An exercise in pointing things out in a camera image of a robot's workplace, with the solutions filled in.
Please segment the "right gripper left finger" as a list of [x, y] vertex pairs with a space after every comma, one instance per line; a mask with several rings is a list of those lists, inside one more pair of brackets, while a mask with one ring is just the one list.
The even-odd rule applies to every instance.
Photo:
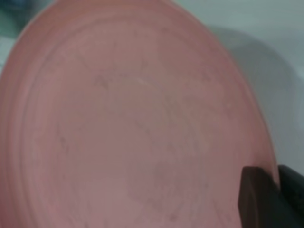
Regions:
[[278, 193], [271, 175], [259, 167], [242, 169], [238, 211], [243, 228], [271, 227], [271, 197]]

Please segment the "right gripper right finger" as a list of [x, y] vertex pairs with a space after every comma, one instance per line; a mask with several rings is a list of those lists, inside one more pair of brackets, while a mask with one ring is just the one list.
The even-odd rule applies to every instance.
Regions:
[[304, 227], [304, 177], [285, 165], [279, 165], [281, 193], [293, 214]]

